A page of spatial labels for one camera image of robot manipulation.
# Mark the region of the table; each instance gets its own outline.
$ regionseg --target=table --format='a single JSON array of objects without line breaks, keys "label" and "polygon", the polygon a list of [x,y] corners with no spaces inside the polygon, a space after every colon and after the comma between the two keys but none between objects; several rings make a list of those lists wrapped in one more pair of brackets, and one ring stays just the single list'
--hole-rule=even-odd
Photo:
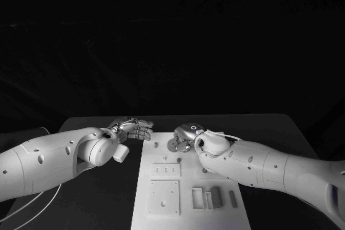
[{"label": "table", "polygon": [[[285,153],[318,158],[293,120],[285,114],[133,117],[152,120],[156,124],[155,132],[173,132],[181,124],[195,122],[212,131],[222,131]],[[107,127],[116,118],[117,116],[69,118],[59,132],[85,127]],[[23,230],[130,229],[143,142],[132,139],[124,144],[130,148],[124,162],[111,160],[103,167],[85,171],[64,183],[54,202]],[[28,208],[4,221],[0,230],[13,230],[39,213],[56,189],[58,187],[48,190]],[[240,190],[253,230],[339,229],[323,213],[286,193],[243,185]],[[36,194],[19,198],[10,213],[35,196]]]}]

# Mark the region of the robotic hand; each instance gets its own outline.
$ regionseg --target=robotic hand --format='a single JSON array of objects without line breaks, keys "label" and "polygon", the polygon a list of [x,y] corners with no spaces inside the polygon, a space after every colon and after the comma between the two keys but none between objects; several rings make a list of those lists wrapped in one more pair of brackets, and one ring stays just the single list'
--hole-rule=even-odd
[{"label": "robotic hand", "polygon": [[286,154],[240,138],[212,132],[199,124],[179,126],[169,150],[195,148],[202,171],[237,183],[285,192],[322,211],[345,229],[345,161],[323,161]]},{"label": "robotic hand", "polygon": [[152,139],[153,122],[130,117],[107,128],[84,128],[38,137],[0,154],[0,202],[43,192],[111,157],[123,162],[127,138]]}]

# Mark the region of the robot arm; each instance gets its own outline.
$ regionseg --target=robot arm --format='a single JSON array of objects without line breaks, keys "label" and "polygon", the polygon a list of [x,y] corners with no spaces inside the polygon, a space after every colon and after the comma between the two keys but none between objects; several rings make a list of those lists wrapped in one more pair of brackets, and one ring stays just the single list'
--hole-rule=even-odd
[{"label": "robot arm", "polygon": [[169,150],[195,148],[207,171],[296,196],[345,229],[345,161],[305,158],[241,139],[231,142],[195,123],[179,126],[173,135]]},{"label": "robot arm", "polygon": [[150,140],[152,122],[123,117],[107,128],[84,128],[38,137],[0,154],[0,202],[43,192],[103,166],[123,162],[127,138]]}]

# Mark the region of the white cable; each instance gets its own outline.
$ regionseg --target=white cable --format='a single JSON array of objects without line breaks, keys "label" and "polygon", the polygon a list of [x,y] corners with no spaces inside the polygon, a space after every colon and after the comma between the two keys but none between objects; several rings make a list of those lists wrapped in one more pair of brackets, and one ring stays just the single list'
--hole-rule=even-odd
[{"label": "white cable", "polygon": [[209,130],[209,132],[212,132],[214,134],[218,134],[218,135],[222,135],[222,136],[231,137],[231,138],[234,138],[234,139],[237,139],[237,140],[243,140],[243,139],[237,138],[237,137],[235,137],[235,136],[233,136],[233,135],[220,134],[220,133],[215,133],[215,132],[214,132],[214,131],[211,131],[211,130]]},{"label": "white cable", "polygon": [[[55,195],[54,195],[54,197],[52,197],[51,202],[52,202],[54,199],[55,199],[55,196],[56,196],[56,194],[58,194],[58,192],[59,192],[59,188],[58,188],[58,191],[56,191],[56,193],[55,193]],[[42,211],[38,213],[38,215],[36,215],[22,226],[19,226],[15,230],[20,229],[20,228],[39,216],[39,214],[43,212],[43,210],[45,210],[46,207],[49,206],[51,202],[49,202],[48,205],[45,206],[45,208],[42,209]]]},{"label": "white cable", "polygon": [[36,199],[38,197],[42,195],[42,193],[35,197],[35,199],[15,212],[12,213],[4,219],[0,220],[0,223],[7,219],[10,218]]}]

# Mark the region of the black background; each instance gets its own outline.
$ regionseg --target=black background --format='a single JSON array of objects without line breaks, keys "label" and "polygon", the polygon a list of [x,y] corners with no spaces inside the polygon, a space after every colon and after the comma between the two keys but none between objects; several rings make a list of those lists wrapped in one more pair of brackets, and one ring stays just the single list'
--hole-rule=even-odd
[{"label": "black background", "polygon": [[344,159],[344,2],[2,0],[0,132],[285,113],[321,159]]}]

